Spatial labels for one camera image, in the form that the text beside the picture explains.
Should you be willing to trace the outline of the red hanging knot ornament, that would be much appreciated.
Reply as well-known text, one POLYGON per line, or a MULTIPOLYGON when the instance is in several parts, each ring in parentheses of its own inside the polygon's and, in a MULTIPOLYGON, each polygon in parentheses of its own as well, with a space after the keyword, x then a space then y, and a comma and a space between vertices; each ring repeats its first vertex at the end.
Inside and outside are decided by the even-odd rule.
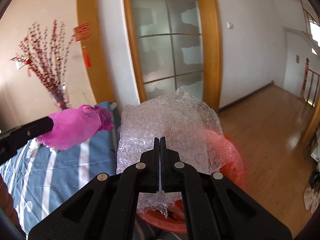
MULTIPOLYGON (((74 31, 76 42, 79 42, 79 41, 82 42, 84 40, 87 40, 91 36, 91 31, 89 29, 89 23, 81 24, 81 25, 73 28, 73 31, 74 31)), ((82 45, 82 52, 83 52, 85 66, 86 66, 86 68, 90 68, 91 61, 89 58, 88 49, 85 45, 82 45)))

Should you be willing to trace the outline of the magenta plastic bag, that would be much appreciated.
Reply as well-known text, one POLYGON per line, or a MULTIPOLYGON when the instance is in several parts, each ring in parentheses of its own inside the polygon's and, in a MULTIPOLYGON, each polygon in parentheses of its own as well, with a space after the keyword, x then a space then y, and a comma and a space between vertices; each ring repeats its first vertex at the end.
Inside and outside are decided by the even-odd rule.
POLYGON ((53 129, 36 137, 36 141, 56 150, 68 150, 100 131, 114 129, 110 111, 98 105, 69 108, 48 117, 53 121, 53 129))

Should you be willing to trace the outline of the clutter pile under shelf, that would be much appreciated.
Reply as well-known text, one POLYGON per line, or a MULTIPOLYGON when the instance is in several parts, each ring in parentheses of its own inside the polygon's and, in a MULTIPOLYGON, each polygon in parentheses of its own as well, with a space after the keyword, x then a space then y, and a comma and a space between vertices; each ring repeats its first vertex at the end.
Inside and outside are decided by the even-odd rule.
POLYGON ((305 209, 313 214, 319 206, 319 129, 312 136, 307 149, 310 157, 316 162, 316 167, 311 173, 309 187, 305 189, 303 198, 305 209))

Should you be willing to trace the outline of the wall light switch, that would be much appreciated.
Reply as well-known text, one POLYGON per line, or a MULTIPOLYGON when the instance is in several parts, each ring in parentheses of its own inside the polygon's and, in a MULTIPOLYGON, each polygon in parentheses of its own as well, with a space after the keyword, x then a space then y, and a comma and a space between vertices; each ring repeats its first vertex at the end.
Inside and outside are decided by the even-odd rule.
POLYGON ((227 22, 227 28, 233 30, 234 25, 231 22, 227 22))

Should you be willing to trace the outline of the glass vase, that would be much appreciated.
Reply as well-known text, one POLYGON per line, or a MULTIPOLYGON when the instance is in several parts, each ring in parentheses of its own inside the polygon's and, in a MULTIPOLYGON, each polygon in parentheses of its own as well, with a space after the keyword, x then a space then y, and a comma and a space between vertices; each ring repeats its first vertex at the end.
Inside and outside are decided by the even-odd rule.
POLYGON ((69 100, 66 83, 63 83, 56 90, 52 90, 51 92, 49 92, 49 95, 58 110, 63 111, 72 107, 69 100))

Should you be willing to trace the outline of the wooden stair railing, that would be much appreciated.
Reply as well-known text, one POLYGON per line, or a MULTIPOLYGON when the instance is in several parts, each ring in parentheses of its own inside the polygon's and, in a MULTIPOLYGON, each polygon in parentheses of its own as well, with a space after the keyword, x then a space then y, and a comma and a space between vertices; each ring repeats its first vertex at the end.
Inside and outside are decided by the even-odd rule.
POLYGON ((310 69, 309 62, 309 58, 306 58, 300 97, 307 105, 316 107, 319 95, 319 73, 310 69))

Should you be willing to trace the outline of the red plastic waste basket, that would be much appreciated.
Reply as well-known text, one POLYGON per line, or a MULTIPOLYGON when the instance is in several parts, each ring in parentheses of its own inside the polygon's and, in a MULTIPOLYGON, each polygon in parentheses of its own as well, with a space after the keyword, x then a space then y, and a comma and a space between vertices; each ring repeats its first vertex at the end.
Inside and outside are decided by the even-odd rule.
MULTIPOLYGON (((223 173, 228 179, 235 183, 241 189, 245 189, 247 186, 247 168, 239 153, 238 148, 233 144, 232 139, 225 135, 225 139, 228 141, 229 158, 225 165, 220 168, 220 172, 223 173)), ((185 220, 181 217, 184 214, 184 207, 182 200, 174 202, 176 211, 169 212, 169 215, 161 214, 159 211, 146 211, 145 213, 137 213, 137 216, 144 222, 147 222, 151 226, 170 231, 174 233, 186 234, 185 220)))

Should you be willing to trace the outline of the blue white striped cloth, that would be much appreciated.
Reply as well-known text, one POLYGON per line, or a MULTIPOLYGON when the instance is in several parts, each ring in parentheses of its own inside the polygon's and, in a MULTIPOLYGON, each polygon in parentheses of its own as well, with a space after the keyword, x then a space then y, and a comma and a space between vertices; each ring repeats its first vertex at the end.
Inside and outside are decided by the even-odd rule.
POLYGON ((120 115, 115 102, 100 106, 111 113, 111 131, 100 131, 66 151, 48 148, 33 139, 1 166, 25 233, 101 172, 111 176, 116 173, 120 115))

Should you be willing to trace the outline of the clear bubble wrap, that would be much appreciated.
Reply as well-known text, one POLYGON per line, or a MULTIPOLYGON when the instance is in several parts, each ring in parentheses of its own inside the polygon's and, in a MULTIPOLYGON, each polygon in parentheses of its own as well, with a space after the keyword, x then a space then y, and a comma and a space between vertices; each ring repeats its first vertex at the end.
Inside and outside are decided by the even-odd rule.
POLYGON ((140 105, 127 105, 121 115, 117 173, 137 163, 153 149, 154 139, 165 137, 167 149, 197 171, 212 174, 229 158, 219 117, 184 87, 140 105))

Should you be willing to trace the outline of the frosted glass sliding door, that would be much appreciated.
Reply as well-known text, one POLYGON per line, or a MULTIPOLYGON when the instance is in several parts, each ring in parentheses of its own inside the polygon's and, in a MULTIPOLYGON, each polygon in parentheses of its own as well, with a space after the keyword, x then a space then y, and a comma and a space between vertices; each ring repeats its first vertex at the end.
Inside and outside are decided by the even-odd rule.
POLYGON ((217 0, 124 0, 138 100, 185 86, 219 109, 222 38, 217 0))

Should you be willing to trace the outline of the red berry branch bouquet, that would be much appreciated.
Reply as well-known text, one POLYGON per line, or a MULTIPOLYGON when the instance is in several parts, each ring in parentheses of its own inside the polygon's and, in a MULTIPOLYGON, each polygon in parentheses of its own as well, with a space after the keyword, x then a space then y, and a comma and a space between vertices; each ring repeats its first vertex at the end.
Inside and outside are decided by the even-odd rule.
POLYGON ((66 39, 66 25, 53 20, 52 29, 41 30, 35 22, 20 41, 20 54, 11 61, 26 66, 27 73, 34 73, 45 89, 55 96, 62 96, 68 55, 74 35, 66 39))

